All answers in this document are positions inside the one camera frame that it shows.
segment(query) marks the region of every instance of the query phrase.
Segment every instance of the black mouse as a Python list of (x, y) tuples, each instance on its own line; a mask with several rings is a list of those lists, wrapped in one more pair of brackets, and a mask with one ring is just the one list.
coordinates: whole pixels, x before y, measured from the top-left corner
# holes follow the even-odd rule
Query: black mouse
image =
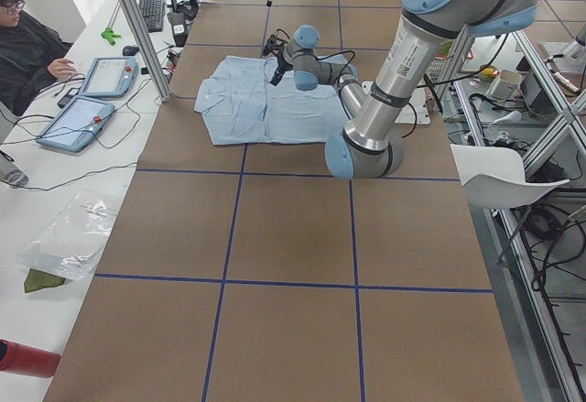
[(138, 52), (138, 47), (134, 45), (126, 45), (122, 48), (122, 55), (123, 56), (134, 56)]

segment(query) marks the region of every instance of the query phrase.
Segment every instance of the glasses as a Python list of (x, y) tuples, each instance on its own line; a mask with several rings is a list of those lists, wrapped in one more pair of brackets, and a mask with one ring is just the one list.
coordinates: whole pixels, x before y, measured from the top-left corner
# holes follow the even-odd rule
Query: glasses
[(5, 8), (9, 15), (13, 15), (16, 11), (22, 11), (22, 9), (25, 7), (25, 1), (18, 1), (16, 4), (12, 4), (9, 6), (0, 6)]

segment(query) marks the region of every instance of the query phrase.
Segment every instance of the person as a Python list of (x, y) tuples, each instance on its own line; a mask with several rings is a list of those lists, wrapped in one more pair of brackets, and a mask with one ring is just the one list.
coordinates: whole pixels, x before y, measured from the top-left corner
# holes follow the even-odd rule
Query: person
[(71, 44), (23, 11), (24, 0), (0, 0), (0, 102), (22, 115), (38, 92), (76, 73)]

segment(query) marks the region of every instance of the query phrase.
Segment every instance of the white paper cup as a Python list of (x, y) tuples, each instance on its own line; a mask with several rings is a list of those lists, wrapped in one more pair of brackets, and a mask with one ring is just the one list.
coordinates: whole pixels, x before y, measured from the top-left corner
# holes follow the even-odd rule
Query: white paper cup
[(504, 101), (513, 95), (522, 80), (523, 76), (518, 72), (502, 70), (498, 77), (494, 79), (491, 87), (488, 88), (487, 96), (495, 100)]

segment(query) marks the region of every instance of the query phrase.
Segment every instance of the tablet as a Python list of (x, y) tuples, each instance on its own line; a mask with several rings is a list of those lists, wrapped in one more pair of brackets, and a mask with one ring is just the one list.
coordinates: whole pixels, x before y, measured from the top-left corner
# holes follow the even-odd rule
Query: tablet
[(112, 103), (76, 95), (35, 140), (42, 146), (79, 152), (95, 139), (113, 114)]
[(122, 97), (136, 76), (133, 56), (97, 57), (85, 76), (79, 95), (95, 98)]

